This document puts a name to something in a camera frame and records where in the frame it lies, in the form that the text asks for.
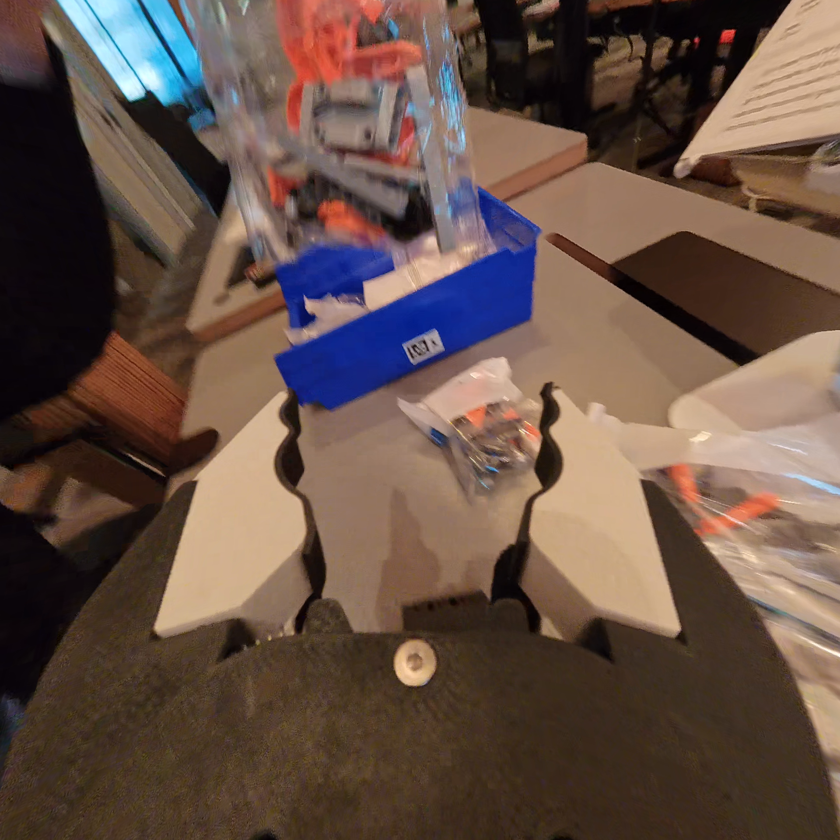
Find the clear bag of grey beams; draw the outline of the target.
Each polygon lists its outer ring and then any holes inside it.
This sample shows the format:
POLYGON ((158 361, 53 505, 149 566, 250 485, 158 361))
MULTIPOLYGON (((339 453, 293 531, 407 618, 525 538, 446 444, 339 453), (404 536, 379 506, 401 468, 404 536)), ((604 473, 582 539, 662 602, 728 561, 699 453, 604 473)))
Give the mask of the clear bag of grey beams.
POLYGON ((837 774, 838 417, 737 432, 624 423, 598 404, 586 415, 665 492, 755 605, 837 774))

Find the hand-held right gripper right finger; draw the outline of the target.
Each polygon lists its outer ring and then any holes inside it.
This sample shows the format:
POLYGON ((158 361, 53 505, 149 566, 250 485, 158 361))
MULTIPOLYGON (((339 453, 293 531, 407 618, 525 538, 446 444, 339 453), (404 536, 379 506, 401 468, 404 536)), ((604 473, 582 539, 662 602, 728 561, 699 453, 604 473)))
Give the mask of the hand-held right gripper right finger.
POLYGON ((492 601, 514 599, 565 642, 609 621, 667 639, 681 633, 644 483, 611 435, 555 384, 540 393, 539 487, 497 560, 492 601))

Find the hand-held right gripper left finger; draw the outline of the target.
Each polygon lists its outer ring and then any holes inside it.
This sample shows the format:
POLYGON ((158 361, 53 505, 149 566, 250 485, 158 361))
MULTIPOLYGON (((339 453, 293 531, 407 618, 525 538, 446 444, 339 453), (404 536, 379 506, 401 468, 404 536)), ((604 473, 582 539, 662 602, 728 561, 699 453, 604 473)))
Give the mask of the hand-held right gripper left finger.
POLYGON ((154 622, 158 637, 237 620, 259 637, 301 630, 326 563, 310 501, 293 391, 262 408, 203 468, 154 622))

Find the blue plastic bin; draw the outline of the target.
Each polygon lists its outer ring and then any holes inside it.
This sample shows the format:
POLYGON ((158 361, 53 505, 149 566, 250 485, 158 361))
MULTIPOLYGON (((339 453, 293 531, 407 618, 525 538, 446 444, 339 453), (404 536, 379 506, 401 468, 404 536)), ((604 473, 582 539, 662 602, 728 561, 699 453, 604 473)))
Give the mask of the blue plastic bin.
POLYGON ((479 189, 496 250, 275 356, 302 405, 334 409, 530 320, 541 228, 479 189))

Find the black perforated plastic block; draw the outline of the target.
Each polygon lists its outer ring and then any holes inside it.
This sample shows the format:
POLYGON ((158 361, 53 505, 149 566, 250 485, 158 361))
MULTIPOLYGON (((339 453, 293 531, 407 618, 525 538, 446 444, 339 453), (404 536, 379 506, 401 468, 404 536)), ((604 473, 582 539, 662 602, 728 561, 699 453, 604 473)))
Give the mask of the black perforated plastic block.
POLYGON ((487 624, 490 600, 483 591, 446 595, 402 607, 406 633, 454 634, 479 630, 487 624))

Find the wood-edged grey desk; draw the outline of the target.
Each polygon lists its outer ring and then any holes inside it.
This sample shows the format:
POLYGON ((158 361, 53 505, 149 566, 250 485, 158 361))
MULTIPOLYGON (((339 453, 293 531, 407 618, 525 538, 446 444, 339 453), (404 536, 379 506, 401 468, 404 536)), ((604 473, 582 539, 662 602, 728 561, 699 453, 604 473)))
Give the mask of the wood-edged grey desk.
POLYGON ((474 107, 467 109, 466 127, 476 184, 501 201, 587 162, 584 133, 474 107))
POLYGON ((286 307, 276 280, 257 286, 247 278, 246 269, 254 261, 245 223, 229 190, 185 322, 197 341, 214 343, 286 307))

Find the white book stand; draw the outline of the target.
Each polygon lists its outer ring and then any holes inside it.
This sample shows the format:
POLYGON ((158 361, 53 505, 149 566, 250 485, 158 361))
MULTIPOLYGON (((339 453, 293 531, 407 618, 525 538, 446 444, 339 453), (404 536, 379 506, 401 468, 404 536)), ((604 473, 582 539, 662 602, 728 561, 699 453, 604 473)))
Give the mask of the white book stand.
POLYGON ((740 434, 838 413, 839 331, 814 332, 674 400, 674 428, 740 434))

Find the clear bag of orange parts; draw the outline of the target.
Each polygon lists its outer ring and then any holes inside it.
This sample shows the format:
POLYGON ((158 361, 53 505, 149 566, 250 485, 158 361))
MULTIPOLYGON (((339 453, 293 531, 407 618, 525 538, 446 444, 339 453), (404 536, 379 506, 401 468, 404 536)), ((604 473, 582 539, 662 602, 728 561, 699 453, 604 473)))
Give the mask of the clear bag of orange parts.
POLYGON ((478 362, 419 402, 396 404, 421 433, 442 449, 470 501, 500 481, 534 466, 543 407, 512 380, 508 359, 478 362))

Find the open instruction booklet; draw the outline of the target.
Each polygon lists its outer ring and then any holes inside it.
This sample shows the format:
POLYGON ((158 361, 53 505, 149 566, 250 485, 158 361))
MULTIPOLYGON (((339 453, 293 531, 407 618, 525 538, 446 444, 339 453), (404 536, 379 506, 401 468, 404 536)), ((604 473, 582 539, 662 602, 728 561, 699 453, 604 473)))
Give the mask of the open instruction booklet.
POLYGON ((837 140, 839 2, 793 1, 712 110, 674 169, 705 159, 837 140))

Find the large clear parts bag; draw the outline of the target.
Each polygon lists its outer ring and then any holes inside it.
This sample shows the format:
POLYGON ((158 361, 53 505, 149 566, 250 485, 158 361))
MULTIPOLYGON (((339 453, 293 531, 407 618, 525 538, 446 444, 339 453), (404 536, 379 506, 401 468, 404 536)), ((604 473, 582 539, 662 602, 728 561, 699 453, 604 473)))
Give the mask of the large clear parts bag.
POLYGON ((491 252, 445 2, 181 6, 256 258, 491 252))

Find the black charger with red label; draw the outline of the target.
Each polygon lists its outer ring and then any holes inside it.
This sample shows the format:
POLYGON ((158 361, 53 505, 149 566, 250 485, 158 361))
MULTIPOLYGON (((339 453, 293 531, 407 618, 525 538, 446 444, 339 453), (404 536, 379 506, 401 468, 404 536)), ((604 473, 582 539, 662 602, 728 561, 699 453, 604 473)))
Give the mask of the black charger with red label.
POLYGON ((249 284, 256 289, 262 289, 276 283, 276 265, 271 260, 257 260, 252 249, 245 245, 238 250, 234 258, 225 288, 230 290, 249 284))

